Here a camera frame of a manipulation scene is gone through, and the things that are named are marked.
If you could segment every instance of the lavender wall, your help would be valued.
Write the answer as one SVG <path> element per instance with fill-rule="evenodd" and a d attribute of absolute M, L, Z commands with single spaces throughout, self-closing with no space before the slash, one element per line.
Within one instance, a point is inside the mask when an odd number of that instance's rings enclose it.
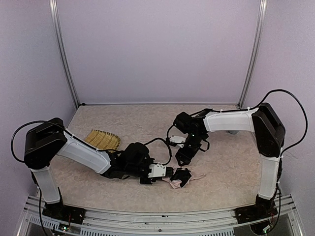
<path fill-rule="evenodd" d="M 259 0 L 62 0 L 85 103 L 237 103 Z"/>
<path fill-rule="evenodd" d="M 254 105 L 271 89 L 283 88 L 302 102 L 309 118 L 309 132 L 303 143 L 283 159 L 281 187 L 292 194 L 306 235 L 315 226 L 315 2 L 313 0 L 269 0 L 261 45 L 247 105 Z M 285 146 L 299 140 L 304 131 L 302 112 L 286 94 L 267 100 L 283 121 Z"/>
<path fill-rule="evenodd" d="M 10 139 L 21 124 L 75 112 L 58 54 L 47 0 L 0 1 L 0 235 L 10 236 L 34 193 L 29 169 L 16 162 Z M 23 158 L 24 137 L 15 149 Z"/>

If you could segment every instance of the pink cloth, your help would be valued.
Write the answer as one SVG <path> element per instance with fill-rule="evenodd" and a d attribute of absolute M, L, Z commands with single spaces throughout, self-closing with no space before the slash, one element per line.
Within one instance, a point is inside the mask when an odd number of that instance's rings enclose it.
<path fill-rule="evenodd" d="M 179 168 L 179 167 L 178 167 L 178 166 L 174 166 L 173 168 L 174 168 L 174 170 L 176 171 L 177 168 Z M 189 184 L 190 181 L 198 180 L 198 179 L 204 178 L 204 177 L 206 176 L 206 174 L 197 174 L 197 173 L 192 172 L 192 171 L 190 172 L 190 174 L 191 174 L 191 178 L 187 181 L 187 183 L 183 186 L 183 188 L 184 188 L 187 184 Z M 180 184 L 182 183 L 181 180 L 175 179 L 175 180 L 171 181 L 171 180 L 170 180 L 170 177 L 164 177 L 164 178 L 162 178 L 162 180 L 164 180 L 164 181 L 166 181 L 166 182 L 169 182 L 169 184 L 170 184 L 174 189 L 176 189 L 176 188 L 182 188 L 182 187 L 180 186 Z"/>

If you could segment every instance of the white bracket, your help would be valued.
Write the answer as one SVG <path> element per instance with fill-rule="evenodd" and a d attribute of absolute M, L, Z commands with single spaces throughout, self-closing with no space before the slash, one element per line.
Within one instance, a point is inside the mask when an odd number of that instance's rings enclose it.
<path fill-rule="evenodd" d="M 162 164 L 151 164 L 149 166 L 151 169 L 151 173 L 148 174 L 149 178 L 155 177 L 165 177 L 166 174 L 166 167 Z"/>
<path fill-rule="evenodd" d="M 171 143 L 177 144 L 177 146 L 179 146 L 180 148 L 183 148 L 186 138 L 181 137 L 181 136 L 172 136 L 169 138 L 169 140 Z"/>

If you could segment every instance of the woven mat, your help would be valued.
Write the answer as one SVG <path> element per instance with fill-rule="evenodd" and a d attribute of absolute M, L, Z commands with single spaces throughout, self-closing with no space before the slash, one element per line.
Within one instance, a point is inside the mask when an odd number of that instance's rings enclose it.
<path fill-rule="evenodd" d="M 84 141 L 101 150 L 117 150 L 121 143 L 117 135 L 96 129 L 93 129 Z"/>

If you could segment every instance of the speckled floor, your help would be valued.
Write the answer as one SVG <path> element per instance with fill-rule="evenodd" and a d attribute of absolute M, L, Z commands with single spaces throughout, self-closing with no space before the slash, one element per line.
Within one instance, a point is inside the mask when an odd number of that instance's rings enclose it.
<path fill-rule="evenodd" d="M 85 138 L 91 129 L 117 134 L 124 149 L 133 142 L 165 137 L 168 127 L 181 111 L 194 113 L 204 105 L 113 105 L 81 106 L 69 130 Z M 211 106 L 230 109 L 231 106 Z M 173 135 L 182 135 L 178 130 Z M 52 161 L 52 170 L 66 204 L 99 209 L 138 212 L 182 212 L 237 207 L 255 202 L 260 182 L 260 159 L 248 132 L 231 135 L 225 131 L 209 134 L 211 148 L 198 152 L 188 168 L 206 177 L 173 189 L 169 183 L 139 184 L 139 179 L 107 179 L 64 157 Z M 150 155 L 166 162 L 162 142 L 150 144 Z M 172 160 L 169 166 L 176 164 Z"/>

